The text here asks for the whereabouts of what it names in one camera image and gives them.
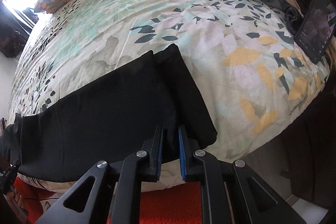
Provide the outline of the person's left hand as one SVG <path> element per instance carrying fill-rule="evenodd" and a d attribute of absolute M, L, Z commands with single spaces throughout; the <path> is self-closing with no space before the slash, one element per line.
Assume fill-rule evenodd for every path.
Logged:
<path fill-rule="evenodd" d="M 18 214 L 19 210 L 18 208 L 20 207 L 21 209 L 26 208 L 25 201 L 23 199 L 23 196 L 17 191 L 16 188 L 13 188 L 12 191 L 7 192 L 6 195 L 7 202 L 9 206 L 12 208 L 12 210 Z"/>

